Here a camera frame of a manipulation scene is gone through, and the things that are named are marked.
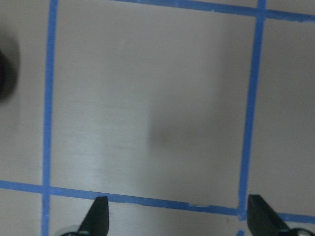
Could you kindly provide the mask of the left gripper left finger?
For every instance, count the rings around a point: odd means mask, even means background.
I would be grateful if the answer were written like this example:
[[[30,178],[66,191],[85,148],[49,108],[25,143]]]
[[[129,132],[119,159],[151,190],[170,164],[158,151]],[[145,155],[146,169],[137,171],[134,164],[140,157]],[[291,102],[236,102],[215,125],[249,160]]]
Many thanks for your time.
[[[109,231],[108,198],[96,197],[76,234],[78,236],[106,236]]]

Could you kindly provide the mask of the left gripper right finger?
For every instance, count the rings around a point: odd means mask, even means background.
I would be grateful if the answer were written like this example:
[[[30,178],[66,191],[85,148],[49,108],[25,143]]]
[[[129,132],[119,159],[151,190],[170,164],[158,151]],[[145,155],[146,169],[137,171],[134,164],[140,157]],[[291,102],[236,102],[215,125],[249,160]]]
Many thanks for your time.
[[[253,236],[283,236],[288,225],[260,195],[248,196],[247,225]]]

